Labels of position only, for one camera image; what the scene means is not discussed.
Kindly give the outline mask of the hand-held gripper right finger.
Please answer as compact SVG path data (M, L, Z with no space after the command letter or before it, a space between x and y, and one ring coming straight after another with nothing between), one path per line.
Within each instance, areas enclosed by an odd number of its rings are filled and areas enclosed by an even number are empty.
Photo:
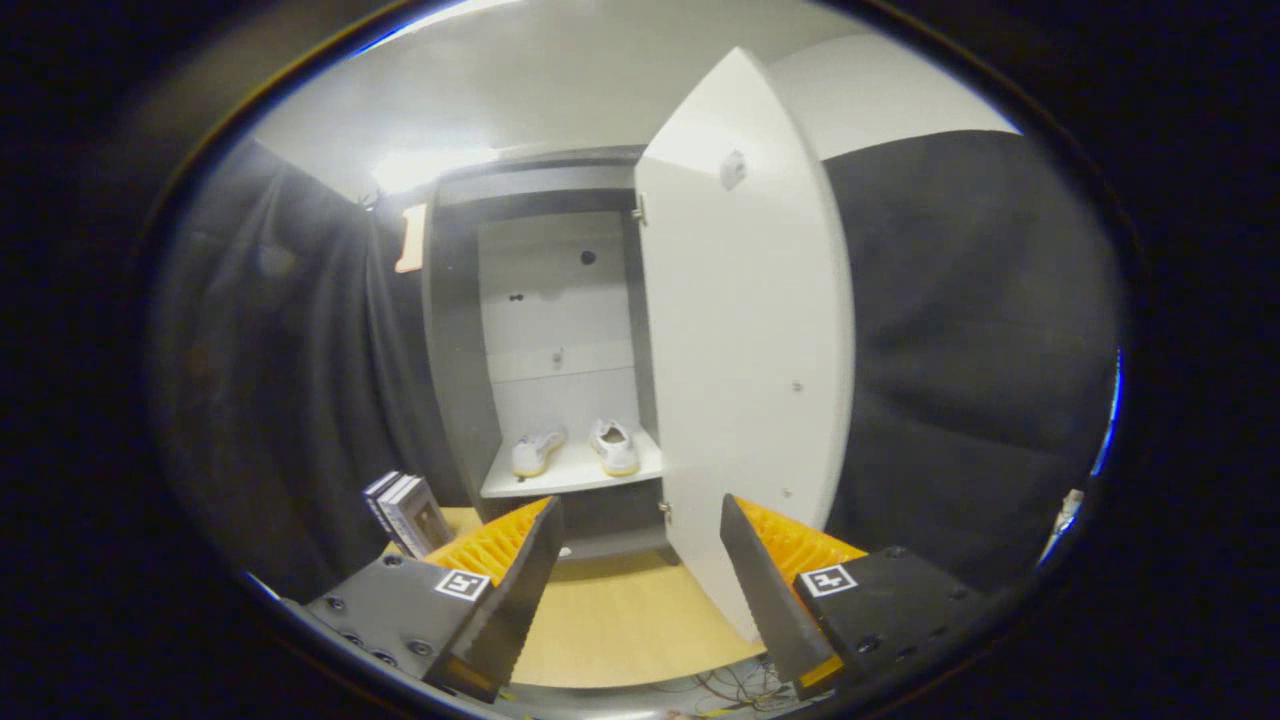
M778 678L803 700L914 671L989 607L906 547L863 551L736 495L719 537Z

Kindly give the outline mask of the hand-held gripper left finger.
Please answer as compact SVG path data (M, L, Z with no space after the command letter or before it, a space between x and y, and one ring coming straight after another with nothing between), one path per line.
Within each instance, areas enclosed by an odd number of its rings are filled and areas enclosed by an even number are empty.
M425 559L384 553L305 609L375 661L490 703L524 652L563 541L563 503L547 496Z

